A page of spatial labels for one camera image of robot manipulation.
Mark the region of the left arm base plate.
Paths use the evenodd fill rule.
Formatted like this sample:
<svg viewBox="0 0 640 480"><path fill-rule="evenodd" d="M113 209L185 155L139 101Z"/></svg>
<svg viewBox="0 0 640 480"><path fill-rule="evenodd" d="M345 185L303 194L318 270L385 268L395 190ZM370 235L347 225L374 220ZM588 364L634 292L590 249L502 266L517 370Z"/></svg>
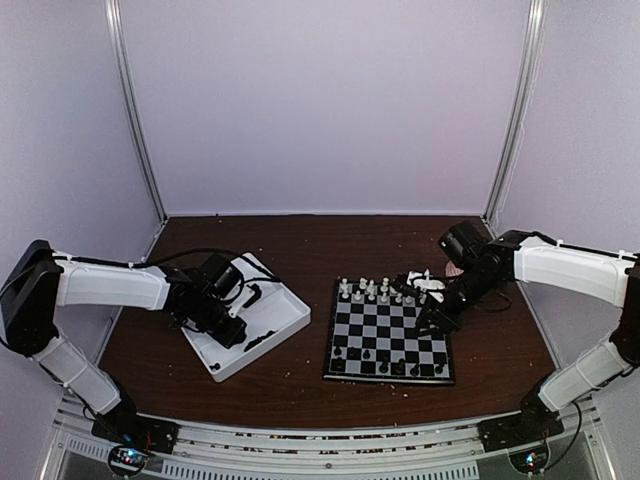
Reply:
<svg viewBox="0 0 640 480"><path fill-rule="evenodd" d="M97 415L91 434L144 452L171 454L179 426L175 422L138 414Z"/></svg>

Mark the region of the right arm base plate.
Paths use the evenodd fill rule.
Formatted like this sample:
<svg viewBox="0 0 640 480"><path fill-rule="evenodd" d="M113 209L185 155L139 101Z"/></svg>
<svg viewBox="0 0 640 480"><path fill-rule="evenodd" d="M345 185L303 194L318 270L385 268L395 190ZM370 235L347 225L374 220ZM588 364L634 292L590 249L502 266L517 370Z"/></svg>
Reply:
<svg viewBox="0 0 640 480"><path fill-rule="evenodd" d="M532 426L525 422L522 413L484 420L477 424L477 428L485 452L519 447L564 432L559 418Z"/></svg>

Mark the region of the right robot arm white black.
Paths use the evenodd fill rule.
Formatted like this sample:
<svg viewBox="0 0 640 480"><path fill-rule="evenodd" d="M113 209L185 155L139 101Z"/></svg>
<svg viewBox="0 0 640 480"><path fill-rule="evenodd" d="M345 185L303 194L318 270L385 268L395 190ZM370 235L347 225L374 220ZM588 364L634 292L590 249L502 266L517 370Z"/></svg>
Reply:
<svg viewBox="0 0 640 480"><path fill-rule="evenodd" d="M535 440L550 426L551 415L638 369L638 255L571 245L539 231L509 230L492 238L469 221L451 226L439 245L460 272L441 289L425 293L416 322L420 332L458 331L463 313L507 282L556 288L619 315L610 332L522 400L522 412L512 423L519 440Z"/></svg>

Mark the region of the black chess piece king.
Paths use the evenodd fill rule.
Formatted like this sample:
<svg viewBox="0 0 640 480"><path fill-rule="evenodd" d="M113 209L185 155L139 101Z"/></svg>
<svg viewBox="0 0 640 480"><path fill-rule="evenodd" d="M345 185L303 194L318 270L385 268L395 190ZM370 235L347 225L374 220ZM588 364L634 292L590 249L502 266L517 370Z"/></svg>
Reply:
<svg viewBox="0 0 640 480"><path fill-rule="evenodd" d="M406 375L406 361L404 358L392 364L392 374L399 377Z"/></svg>

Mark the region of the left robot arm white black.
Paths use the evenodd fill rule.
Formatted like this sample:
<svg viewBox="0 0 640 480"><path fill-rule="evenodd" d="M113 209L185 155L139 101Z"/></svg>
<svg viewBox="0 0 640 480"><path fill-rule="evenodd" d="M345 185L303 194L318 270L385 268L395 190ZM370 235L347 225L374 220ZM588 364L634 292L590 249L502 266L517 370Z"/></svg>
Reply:
<svg viewBox="0 0 640 480"><path fill-rule="evenodd" d="M244 283L239 269L218 251L198 267L180 269L163 261L71 256L35 240L1 287L1 343L38 362L84 402L99 425L121 443L133 444L146 430L135 404L56 327L56 309L99 305L166 312L179 326L230 349L246 339L247 324L232 310Z"/></svg>

